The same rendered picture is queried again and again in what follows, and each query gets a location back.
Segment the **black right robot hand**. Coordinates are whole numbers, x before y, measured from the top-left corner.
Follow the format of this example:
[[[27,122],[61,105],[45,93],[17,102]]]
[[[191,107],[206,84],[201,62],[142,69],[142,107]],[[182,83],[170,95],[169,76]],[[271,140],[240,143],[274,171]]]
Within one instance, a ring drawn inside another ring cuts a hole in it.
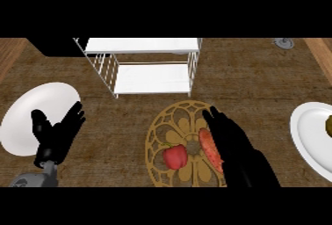
[[[281,184],[263,152],[253,147],[237,122],[213,106],[203,111],[223,160],[222,169],[229,188],[280,188]]]

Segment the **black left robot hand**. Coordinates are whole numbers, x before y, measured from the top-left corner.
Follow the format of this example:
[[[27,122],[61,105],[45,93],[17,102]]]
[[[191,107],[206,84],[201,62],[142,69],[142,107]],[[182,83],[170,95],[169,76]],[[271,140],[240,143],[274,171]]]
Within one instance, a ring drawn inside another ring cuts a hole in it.
[[[39,109],[32,112],[33,134],[39,141],[35,165],[41,169],[48,161],[60,165],[66,160],[74,138],[86,121],[82,108],[82,102],[77,102],[63,121],[55,125],[51,125],[48,116]]]

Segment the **red bell pepper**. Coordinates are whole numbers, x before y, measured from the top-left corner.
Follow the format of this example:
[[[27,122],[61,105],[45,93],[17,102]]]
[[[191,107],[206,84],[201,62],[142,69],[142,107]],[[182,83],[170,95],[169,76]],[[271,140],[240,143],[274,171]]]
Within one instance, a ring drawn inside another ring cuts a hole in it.
[[[163,157],[166,166],[170,170],[179,170],[188,165],[188,149],[184,144],[173,145],[172,143],[166,142]]]

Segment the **gold openwork round placemat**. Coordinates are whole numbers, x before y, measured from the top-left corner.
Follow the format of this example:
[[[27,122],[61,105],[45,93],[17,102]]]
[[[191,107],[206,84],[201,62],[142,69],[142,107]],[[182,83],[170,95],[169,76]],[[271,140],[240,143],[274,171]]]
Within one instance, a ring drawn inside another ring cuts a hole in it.
[[[198,131],[210,128],[203,111],[210,104],[197,100],[175,103],[157,115],[145,139],[145,165],[157,187],[226,187],[225,176],[215,168],[200,146]],[[167,168],[164,150],[182,144],[188,165]]]

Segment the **white oval plate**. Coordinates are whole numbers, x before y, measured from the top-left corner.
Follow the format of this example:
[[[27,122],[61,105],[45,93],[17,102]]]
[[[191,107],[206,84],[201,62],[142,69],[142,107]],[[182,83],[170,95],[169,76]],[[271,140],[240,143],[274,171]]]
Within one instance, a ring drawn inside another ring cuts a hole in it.
[[[41,125],[45,121],[51,125],[61,122],[79,101],[79,91],[61,82],[42,84],[18,98],[0,124],[0,145],[10,154],[36,155],[39,140],[33,125]]]

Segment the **white round bowl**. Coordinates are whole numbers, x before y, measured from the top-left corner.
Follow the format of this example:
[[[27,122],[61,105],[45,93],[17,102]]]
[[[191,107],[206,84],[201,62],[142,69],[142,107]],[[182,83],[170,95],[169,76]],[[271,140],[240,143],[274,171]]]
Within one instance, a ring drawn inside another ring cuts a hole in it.
[[[303,103],[291,114],[290,133],[296,148],[319,175],[332,182],[332,137],[327,133],[327,120],[332,105]]]

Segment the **black appliance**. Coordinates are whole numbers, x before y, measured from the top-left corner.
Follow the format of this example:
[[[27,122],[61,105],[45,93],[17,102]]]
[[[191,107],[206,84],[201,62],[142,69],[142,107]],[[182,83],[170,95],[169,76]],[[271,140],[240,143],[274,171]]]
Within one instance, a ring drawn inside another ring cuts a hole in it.
[[[27,38],[41,53],[48,57],[83,57],[83,50],[88,46],[89,39],[74,40],[66,37],[29,37]]]

